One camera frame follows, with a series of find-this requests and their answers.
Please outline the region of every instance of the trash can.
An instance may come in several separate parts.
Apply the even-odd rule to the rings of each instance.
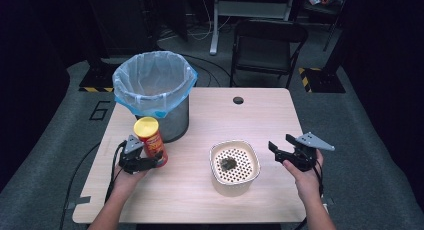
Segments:
[[[189,98],[197,72],[179,54],[154,51],[121,64],[112,76],[115,101],[135,117],[154,117],[165,143],[181,138],[189,125]]]

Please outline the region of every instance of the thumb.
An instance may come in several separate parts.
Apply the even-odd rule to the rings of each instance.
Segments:
[[[297,169],[297,167],[295,167],[289,160],[284,160],[283,166],[287,169],[287,171],[290,172],[291,175],[293,175],[295,179],[298,179],[298,177],[302,174],[302,172]]]

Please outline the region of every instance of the table top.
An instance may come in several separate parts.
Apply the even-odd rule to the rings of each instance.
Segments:
[[[234,97],[243,98],[235,104]],[[185,135],[165,144],[169,160],[152,169],[128,199],[120,222],[125,223],[278,223],[300,222],[305,210],[294,178],[268,150],[268,141],[293,152],[285,135],[303,134],[287,89],[193,88],[189,95],[189,127]],[[73,220],[91,223],[101,210],[110,181],[113,155],[133,133],[136,119],[116,104]],[[225,197],[212,185],[209,163],[213,145],[244,140],[254,149],[261,169],[248,191]]]

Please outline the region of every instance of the square basket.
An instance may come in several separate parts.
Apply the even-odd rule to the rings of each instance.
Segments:
[[[213,186],[218,193],[227,197],[245,193],[261,168],[255,151],[243,140],[214,145],[209,160]]]

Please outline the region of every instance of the stand base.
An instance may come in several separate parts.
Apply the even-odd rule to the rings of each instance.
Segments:
[[[327,74],[319,68],[299,68],[303,86],[307,92],[345,93],[337,75]]]
[[[79,85],[79,91],[113,92],[112,75],[119,66],[102,62],[99,67],[90,67]]]

